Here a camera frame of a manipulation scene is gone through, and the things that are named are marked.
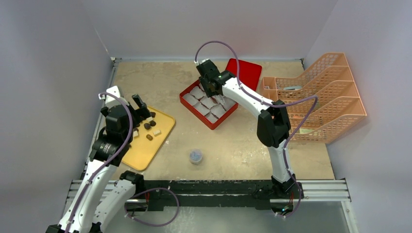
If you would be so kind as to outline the white chocolate piece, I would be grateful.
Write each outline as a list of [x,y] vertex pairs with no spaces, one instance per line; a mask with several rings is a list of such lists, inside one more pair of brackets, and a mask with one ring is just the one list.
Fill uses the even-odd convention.
[[160,135],[161,134],[161,130],[155,130],[155,131],[153,131],[153,135],[154,136],[158,136],[158,135]]

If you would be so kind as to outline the caramel brown chocolate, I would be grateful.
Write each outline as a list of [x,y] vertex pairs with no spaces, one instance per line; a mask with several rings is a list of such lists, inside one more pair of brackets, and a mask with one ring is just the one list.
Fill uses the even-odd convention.
[[151,134],[147,134],[147,135],[146,135],[146,138],[147,138],[149,141],[152,141],[152,140],[153,140],[153,136],[152,136]]

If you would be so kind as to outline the metal tweezers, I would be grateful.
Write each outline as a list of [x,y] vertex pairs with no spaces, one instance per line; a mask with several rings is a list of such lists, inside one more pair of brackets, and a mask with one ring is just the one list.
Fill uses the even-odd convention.
[[219,104],[221,104],[222,106],[225,106],[226,104],[225,96],[218,94],[215,96],[215,99]]

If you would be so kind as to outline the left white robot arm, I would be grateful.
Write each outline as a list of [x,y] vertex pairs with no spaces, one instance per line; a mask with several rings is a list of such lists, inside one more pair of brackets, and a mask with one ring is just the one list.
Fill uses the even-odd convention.
[[99,97],[105,101],[101,114],[105,117],[106,126],[92,145],[86,173],[73,202],[59,223],[47,228],[48,233],[103,233],[129,198],[138,199],[145,192],[143,175],[126,171],[120,175],[109,195],[102,197],[111,176],[130,148],[134,129],[152,114],[137,94],[132,96],[137,109],[119,91],[106,91]]

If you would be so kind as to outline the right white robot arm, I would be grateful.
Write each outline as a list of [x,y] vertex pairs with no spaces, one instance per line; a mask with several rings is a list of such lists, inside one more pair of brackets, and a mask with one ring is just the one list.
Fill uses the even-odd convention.
[[200,74],[199,81],[206,95],[222,95],[244,107],[257,119],[257,137],[267,147],[272,165],[273,192],[276,196],[303,197],[303,189],[297,182],[289,162],[287,139],[291,124],[283,102],[273,102],[244,85],[233,73],[220,72],[209,59],[195,62]]

